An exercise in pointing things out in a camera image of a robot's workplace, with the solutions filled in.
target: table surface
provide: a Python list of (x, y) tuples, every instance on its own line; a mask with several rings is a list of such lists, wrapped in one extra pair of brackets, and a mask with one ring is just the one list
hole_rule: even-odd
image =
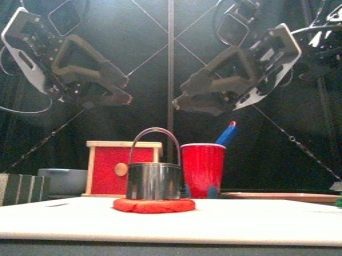
[(288, 200), (199, 199), (183, 213), (78, 197), (0, 208), (0, 239), (342, 247), (342, 209)]

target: red playdough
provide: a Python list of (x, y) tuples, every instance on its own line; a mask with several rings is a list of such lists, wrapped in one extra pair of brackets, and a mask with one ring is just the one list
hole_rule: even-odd
[(135, 213), (186, 212), (195, 209), (195, 202), (191, 199), (134, 200), (121, 198), (114, 201), (114, 209)]

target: green object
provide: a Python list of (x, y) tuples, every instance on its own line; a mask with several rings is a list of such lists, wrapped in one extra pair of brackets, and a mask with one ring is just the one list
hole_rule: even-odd
[(337, 199), (336, 206), (342, 208), (342, 196)]

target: metal cup handle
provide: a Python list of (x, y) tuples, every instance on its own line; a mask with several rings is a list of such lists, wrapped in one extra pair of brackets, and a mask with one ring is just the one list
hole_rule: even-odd
[(173, 139), (175, 145), (177, 145), (177, 152), (178, 152), (178, 165), (181, 166), (181, 148), (179, 148), (179, 143), (178, 143), (178, 140), (177, 140), (177, 137), (174, 136), (174, 134), (165, 128), (161, 128), (161, 127), (151, 127), (151, 128), (147, 128), (146, 130), (143, 130), (138, 136), (135, 137), (135, 140), (134, 140), (134, 144), (133, 144), (133, 148), (131, 148), (131, 154), (130, 154), (130, 161), (129, 161), (129, 164), (133, 163), (133, 158), (134, 158), (134, 149), (135, 149), (135, 144), (137, 142), (139, 141), (139, 139), (149, 133), (151, 132), (161, 132), (161, 133), (165, 133), (166, 135), (169, 135), (169, 137)]

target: metal rod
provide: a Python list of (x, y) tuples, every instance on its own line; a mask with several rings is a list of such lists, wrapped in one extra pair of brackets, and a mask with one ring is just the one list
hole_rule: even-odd
[[(167, 104), (167, 129), (174, 133), (174, 65), (175, 65), (175, 3), (174, 0), (169, 0), (169, 104)], [(167, 162), (171, 163), (174, 159), (174, 143), (167, 140)]]

